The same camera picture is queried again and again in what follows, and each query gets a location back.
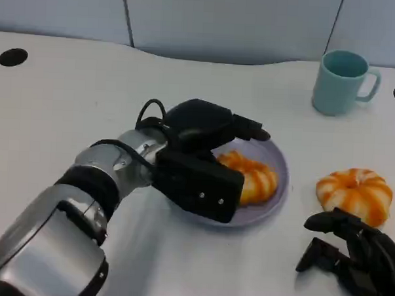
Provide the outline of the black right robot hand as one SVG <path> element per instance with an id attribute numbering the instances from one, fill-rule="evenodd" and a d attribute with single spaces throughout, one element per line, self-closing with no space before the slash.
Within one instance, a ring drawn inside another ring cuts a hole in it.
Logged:
<path id="1" fill-rule="evenodd" d="M 388 235 L 339 208 L 310 216 L 304 227 L 345 240 L 349 255 L 315 237 L 297 272 L 317 267 L 332 273 L 352 296 L 395 296 L 395 242 Z"/>

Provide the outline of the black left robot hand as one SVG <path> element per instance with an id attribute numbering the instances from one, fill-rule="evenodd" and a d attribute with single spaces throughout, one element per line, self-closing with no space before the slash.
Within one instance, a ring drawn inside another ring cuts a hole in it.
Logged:
<path id="1" fill-rule="evenodd" d="M 261 123 L 201 99 L 187 100 L 171 108 L 163 123 L 175 133 L 184 153 L 211 151 L 236 138 L 258 141 L 271 138 Z"/>

